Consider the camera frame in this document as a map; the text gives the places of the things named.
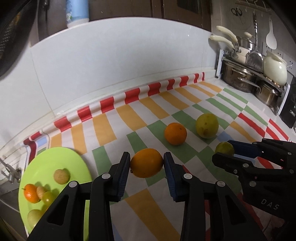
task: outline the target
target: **dark wooden cabinet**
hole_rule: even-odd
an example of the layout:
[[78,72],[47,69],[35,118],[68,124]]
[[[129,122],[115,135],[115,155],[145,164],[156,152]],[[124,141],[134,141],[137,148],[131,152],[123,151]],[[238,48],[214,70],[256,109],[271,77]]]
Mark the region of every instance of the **dark wooden cabinet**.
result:
[[[90,21],[117,17],[165,18],[211,31],[211,0],[89,0]],[[66,0],[40,0],[39,41],[66,28]]]
[[161,0],[163,18],[211,31],[211,0]]

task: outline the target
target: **white kettle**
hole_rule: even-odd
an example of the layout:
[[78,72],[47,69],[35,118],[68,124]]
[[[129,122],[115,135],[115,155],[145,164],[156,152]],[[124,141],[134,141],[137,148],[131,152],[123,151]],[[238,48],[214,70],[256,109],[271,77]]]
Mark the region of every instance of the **white kettle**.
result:
[[263,59],[263,73],[278,85],[287,82],[287,62],[275,53],[267,51]]

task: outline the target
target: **green plate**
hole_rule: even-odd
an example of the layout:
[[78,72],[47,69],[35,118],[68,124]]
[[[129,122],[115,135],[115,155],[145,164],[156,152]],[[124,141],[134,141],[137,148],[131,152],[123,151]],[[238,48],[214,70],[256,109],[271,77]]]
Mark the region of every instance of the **green plate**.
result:
[[[27,215],[32,209],[45,211],[46,207],[42,201],[38,203],[30,203],[24,197],[22,188],[28,183],[36,186],[44,186],[48,191],[51,191],[55,196],[64,189],[67,184],[60,185],[53,179],[53,174],[57,169],[66,168],[70,173],[70,181],[78,181],[80,184],[91,182],[91,174],[83,161],[83,159],[73,150],[65,147],[54,147],[43,151],[36,156],[27,166],[19,188],[18,201],[20,215],[25,227],[30,233],[30,228]],[[87,240],[89,233],[89,201],[86,201],[84,214],[84,240]]]

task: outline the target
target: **electrical outlet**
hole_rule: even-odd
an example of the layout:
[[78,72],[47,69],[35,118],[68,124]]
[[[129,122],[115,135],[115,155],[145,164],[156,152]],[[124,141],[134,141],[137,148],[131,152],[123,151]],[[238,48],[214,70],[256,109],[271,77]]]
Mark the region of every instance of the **electrical outlet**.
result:
[[263,42],[262,55],[266,56],[267,51],[271,51],[271,48],[267,46],[266,42]]
[[277,55],[280,56],[281,58],[283,58],[283,56],[284,56],[283,51],[281,51],[281,50],[279,50],[279,49],[272,49],[271,52],[277,54]]
[[292,74],[296,75],[296,61],[292,59],[289,55],[284,54],[283,59],[287,62],[287,66],[290,65],[290,67],[287,67],[287,70]]

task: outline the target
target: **scissors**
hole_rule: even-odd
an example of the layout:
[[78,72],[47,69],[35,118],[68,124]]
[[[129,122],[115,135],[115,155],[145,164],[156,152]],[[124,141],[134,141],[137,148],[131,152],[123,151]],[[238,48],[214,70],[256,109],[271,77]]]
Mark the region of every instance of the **scissors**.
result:
[[232,8],[231,9],[231,12],[233,13],[233,15],[235,16],[242,16],[242,11],[237,7],[236,9],[235,8]]

